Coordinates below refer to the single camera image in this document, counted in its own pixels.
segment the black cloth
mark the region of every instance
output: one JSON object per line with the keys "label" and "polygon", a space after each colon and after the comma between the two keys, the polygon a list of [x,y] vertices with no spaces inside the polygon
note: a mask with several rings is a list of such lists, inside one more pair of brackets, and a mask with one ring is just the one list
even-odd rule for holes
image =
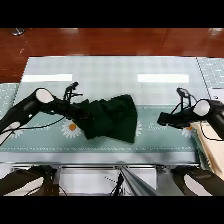
{"label": "black cloth", "polygon": [[107,136],[134,143],[137,111],[130,95],[91,103],[85,100],[77,105],[90,115],[88,119],[74,121],[84,131],[87,139]]}

